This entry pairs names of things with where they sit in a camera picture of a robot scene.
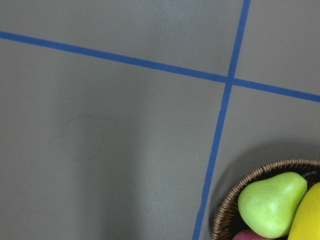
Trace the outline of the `green pear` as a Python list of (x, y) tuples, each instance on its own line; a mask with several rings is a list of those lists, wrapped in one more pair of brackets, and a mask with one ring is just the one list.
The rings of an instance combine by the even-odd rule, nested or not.
[(307, 181), (301, 175), (281, 173), (246, 186), (238, 197), (238, 210), (256, 234), (269, 239), (284, 237), (306, 192)]

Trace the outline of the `red apple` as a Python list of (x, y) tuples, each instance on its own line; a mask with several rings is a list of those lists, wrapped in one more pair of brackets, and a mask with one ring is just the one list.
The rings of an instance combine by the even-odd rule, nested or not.
[(253, 230), (242, 230), (238, 232), (232, 240), (272, 240), (271, 238), (263, 237)]

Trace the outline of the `woven wicker fruit basket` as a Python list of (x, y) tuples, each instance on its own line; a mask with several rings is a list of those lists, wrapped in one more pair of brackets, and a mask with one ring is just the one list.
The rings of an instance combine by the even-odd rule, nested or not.
[(221, 202), (215, 217), (213, 218), (213, 240), (231, 240), (238, 232), (249, 227), (241, 219), (238, 209), (238, 198), (241, 191), (249, 184), (265, 180), (285, 172), (295, 172), (307, 181), (307, 188), (320, 181), (320, 162), (318, 160), (292, 158), (278, 160), (262, 165), (234, 185)]

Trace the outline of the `yellow banana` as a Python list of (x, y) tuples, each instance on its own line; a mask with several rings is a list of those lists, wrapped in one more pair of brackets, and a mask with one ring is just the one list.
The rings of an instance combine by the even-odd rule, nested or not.
[(320, 183), (305, 194), (295, 214), (288, 240), (320, 239)]

